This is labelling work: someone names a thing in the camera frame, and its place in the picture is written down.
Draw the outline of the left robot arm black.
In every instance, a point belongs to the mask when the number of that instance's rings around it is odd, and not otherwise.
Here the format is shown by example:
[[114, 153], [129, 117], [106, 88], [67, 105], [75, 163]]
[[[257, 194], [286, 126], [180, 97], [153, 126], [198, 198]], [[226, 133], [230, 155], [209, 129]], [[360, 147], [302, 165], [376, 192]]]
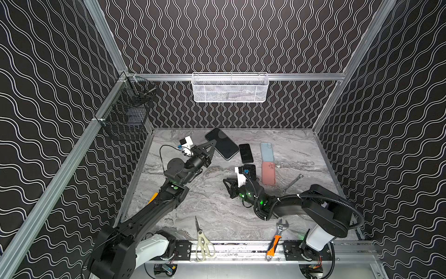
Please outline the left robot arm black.
[[140, 265], [165, 256], [174, 240], [166, 234], [154, 234], [151, 238], [146, 235], [185, 200], [188, 183], [211, 165], [216, 144], [211, 140], [194, 145], [187, 161], [170, 160], [163, 167], [165, 182], [142, 210], [116, 227], [102, 227], [84, 268], [100, 279], [128, 279]]

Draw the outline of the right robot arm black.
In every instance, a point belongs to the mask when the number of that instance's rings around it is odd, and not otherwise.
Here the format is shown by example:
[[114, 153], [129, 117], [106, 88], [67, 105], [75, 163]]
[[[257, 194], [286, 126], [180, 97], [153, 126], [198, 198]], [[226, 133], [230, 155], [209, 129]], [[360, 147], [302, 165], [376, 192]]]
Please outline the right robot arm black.
[[320, 252], [335, 238], [345, 238], [350, 230], [364, 225], [361, 212], [351, 203], [319, 184], [298, 194], [268, 195], [257, 181], [227, 178], [223, 183], [230, 198], [241, 198], [253, 208], [254, 214], [263, 221], [273, 217], [306, 215], [315, 227], [305, 234], [302, 250]]

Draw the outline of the light blue phone case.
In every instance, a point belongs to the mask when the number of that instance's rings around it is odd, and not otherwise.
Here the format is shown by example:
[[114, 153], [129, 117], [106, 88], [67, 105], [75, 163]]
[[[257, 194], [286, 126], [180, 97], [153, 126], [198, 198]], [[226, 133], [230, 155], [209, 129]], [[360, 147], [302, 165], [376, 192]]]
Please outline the light blue phone case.
[[271, 143], [261, 143], [261, 156], [263, 162], [274, 162], [274, 151]]

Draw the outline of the black smartphone green case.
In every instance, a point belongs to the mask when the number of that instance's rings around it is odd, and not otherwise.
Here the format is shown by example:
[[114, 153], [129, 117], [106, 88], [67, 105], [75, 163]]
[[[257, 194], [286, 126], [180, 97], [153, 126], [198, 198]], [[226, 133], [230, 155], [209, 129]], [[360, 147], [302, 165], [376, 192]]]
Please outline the black smartphone green case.
[[250, 164], [254, 162], [250, 144], [240, 144], [239, 152], [243, 164]]

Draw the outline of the pink phone case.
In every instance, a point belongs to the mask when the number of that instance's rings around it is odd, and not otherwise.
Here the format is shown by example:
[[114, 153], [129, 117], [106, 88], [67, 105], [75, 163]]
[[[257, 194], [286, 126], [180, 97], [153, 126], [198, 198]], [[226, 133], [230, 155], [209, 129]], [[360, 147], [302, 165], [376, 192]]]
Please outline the pink phone case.
[[276, 185], [275, 163], [263, 162], [261, 166], [262, 183], [266, 186]]

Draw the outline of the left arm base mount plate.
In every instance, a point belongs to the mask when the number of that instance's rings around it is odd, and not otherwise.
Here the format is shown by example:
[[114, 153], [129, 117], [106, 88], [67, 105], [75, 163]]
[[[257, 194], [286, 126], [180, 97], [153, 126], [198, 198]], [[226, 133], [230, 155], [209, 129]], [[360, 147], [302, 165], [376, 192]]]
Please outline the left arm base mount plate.
[[187, 240], [175, 240], [168, 244], [167, 250], [161, 256], [157, 256], [152, 260], [163, 260], [165, 262], [180, 260], [190, 260], [192, 252], [192, 243]]

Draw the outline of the phone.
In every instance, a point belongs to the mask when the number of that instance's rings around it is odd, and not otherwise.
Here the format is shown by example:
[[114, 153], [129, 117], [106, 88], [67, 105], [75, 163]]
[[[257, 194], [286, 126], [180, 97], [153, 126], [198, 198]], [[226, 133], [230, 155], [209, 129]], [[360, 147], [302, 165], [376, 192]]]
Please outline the phone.
[[254, 164], [245, 164], [243, 165], [242, 169], [243, 172], [249, 177], [249, 179], [257, 179], [256, 166]]

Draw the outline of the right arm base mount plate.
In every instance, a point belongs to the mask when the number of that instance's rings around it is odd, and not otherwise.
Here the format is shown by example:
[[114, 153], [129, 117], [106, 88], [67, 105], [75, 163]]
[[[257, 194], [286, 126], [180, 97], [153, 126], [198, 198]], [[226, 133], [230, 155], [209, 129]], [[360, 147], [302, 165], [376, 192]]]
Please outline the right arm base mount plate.
[[284, 241], [283, 250], [286, 261], [298, 262], [318, 262], [330, 261], [333, 259], [332, 250], [329, 244], [325, 245], [322, 251], [316, 251], [306, 246], [304, 241]]

